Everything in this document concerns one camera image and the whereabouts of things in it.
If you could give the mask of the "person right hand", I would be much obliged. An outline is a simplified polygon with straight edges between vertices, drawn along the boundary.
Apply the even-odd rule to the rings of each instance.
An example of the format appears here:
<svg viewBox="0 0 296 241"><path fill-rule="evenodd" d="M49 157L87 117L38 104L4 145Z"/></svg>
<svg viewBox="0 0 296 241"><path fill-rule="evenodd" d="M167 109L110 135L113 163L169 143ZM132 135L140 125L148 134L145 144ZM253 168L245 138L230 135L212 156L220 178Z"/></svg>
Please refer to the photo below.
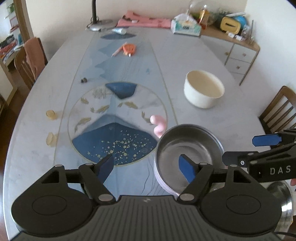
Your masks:
<svg viewBox="0 0 296 241"><path fill-rule="evenodd" d="M295 185L296 185L296 178L294 178L294 179L292 179L292 180L290 181L290 185L291 185L291 186L295 186Z"/></svg>

